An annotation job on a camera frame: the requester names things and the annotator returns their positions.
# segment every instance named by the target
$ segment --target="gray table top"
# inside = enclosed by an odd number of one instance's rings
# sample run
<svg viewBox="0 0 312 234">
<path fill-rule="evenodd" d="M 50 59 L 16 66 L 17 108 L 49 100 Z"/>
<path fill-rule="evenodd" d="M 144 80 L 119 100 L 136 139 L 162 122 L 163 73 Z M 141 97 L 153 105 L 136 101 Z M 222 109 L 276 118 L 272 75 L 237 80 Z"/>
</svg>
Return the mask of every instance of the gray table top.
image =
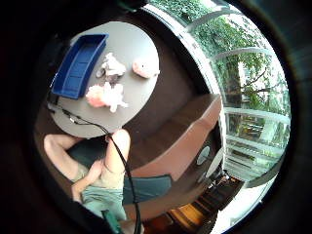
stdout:
<svg viewBox="0 0 312 234">
<path fill-rule="evenodd" d="M 118 106 L 115 113 L 110 112 L 109 107 L 92 107 L 85 97 L 70 99 L 59 97 L 58 105 L 70 112 L 81 116 L 90 122 L 104 126 L 109 132 L 122 128 L 128 121 L 135 117 L 151 96 L 157 78 L 145 79 L 132 71 L 132 64 L 136 58 L 152 59 L 159 64 L 156 47 L 150 37 L 140 28 L 125 22 L 111 21 L 94 27 L 76 35 L 71 43 L 74 43 L 80 35 L 93 33 L 108 33 L 106 47 L 98 58 L 94 70 L 89 79 L 87 90 L 94 84 L 104 84 L 103 78 L 97 78 L 96 73 L 102 61 L 108 53 L 113 53 L 126 68 L 126 73 L 119 82 L 124 86 L 123 101 L 129 107 Z M 99 137 L 103 131 L 95 126 L 79 126 L 72 123 L 60 110 L 52 114 L 56 124 L 65 132 L 77 137 Z"/>
</svg>

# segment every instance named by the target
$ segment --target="blue tray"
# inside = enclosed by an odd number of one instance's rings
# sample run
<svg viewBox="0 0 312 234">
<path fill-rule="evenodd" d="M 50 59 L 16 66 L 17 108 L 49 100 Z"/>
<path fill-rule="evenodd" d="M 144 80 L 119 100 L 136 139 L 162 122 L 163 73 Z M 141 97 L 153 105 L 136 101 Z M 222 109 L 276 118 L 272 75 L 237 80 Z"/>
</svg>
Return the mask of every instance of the blue tray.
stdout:
<svg viewBox="0 0 312 234">
<path fill-rule="evenodd" d="M 55 76 L 52 93 L 78 99 L 86 92 L 90 74 L 106 46 L 108 34 L 83 35 L 69 49 Z"/>
</svg>

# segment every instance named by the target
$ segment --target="stuffed toy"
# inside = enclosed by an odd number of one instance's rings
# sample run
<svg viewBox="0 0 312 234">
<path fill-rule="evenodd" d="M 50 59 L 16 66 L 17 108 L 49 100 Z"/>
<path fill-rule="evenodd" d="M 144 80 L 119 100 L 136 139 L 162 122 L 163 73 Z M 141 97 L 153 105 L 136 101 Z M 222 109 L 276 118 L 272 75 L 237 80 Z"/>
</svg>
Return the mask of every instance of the stuffed toy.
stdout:
<svg viewBox="0 0 312 234">
<path fill-rule="evenodd" d="M 93 85 L 90 87 L 86 98 L 91 106 L 110 106 L 110 111 L 114 113 L 118 105 L 128 107 L 128 104 L 123 102 L 123 91 L 123 85 L 116 84 L 114 87 L 111 87 L 109 82 L 105 82 L 104 86 Z"/>
<path fill-rule="evenodd" d="M 126 66 L 119 62 L 112 53 L 108 53 L 103 60 L 103 64 L 97 71 L 97 78 L 105 75 L 105 80 L 109 83 L 116 83 L 119 76 L 126 72 Z"/>
<path fill-rule="evenodd" d="M 133 62 L 133 71 L 146 79 L 157 77 L 160 73 L 158 63 L 152 60 L 137 58 Z"/>
</svg>

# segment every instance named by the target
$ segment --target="black cable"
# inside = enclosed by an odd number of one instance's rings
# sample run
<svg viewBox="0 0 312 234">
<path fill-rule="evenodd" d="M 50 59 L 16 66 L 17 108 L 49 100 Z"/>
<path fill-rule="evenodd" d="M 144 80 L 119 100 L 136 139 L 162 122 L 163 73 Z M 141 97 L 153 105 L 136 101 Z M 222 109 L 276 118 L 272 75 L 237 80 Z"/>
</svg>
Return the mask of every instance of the black cable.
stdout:
<svg viewBox="0 0 312 234">
<path fill-rule="evenodd" d="M 135 205 L 135 208 L 136 208 L 136 227 L 135 227 L 135 232 L 134 234 L 139 234 L 140 233 L 140 225 L 141 225 L 141 220 L 140 220 L 140 212 L 139 212 L 139 207 L 138 207 L 138 202 L 137 202 L 137 195 L 135 193 L 135 187 L 134 187 L 134 182 L 133 182 L 133 178 L 131 176 L 131 171 L 130 171 L 130 168 L 129 168 L 129 165 L 128 163 L 126 162 L 122 152 L 120 151 L 120 148 L 118 147 L 118 145 L 116 144 L 115 140 L 113 139 L 113 137 L 111 136 L 111 133 L 102 125 L 99 125 L 99 124 L 96 124 L 96 123 L 92 123 L 88 120 L 85 120 L 83 118 L 81 118 L 79 115 L 76 115 L 64 108 L 62 108 L 60 105 L 57 105 L 57 104 L 54 104 L 54 106 L 58 109 L 60 109 L 64 115 L 66 115 L 69 120 L 71 122 L 73 122 L 74 124 L 76 125 L 91 125 L 91 126 L 96 126 L 98 128 L 100 128 L 113 142 L 119 156 L 120 156 L 120 159 L 121 161 L 123 162 L 124 164 L 124 167 L 125 167 L 125 171 L 127 173 L 127 176 L 129 178 L 129 183 L 130 183 L 130 186 L 131 186 L 131 190 L 132 190 L 132 193 L 133 193 L 133 204 Z M 86 123 L 79 123 L 78 121 L 74 120 L 72 117 L 75 117 L 81 121 L 84 121 Z"/>
</svg>

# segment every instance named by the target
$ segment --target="gray shorts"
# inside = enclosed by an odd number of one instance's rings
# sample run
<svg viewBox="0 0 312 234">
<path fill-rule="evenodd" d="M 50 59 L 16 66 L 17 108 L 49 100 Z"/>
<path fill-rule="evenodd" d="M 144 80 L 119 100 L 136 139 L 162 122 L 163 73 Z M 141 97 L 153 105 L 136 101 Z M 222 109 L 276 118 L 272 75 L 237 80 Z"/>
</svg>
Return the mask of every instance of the gray shorts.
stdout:
<svg viewBox="0 0 312 234">
<path fill-rule="evenodd" d="M 82 164 L 78 163 L 78 170 L 76 177 L 71 181 L 76 182 L 82 177 L 86 176 L 89 169 Z M 91 185 L 95 187 L 103 187 L 107 189 L 122 189 L 124 187 L 124 176 L 125 172 L 116 174 L 111 172 L 105 165 L 103 166 L 100 177 Z"/>
</svg>

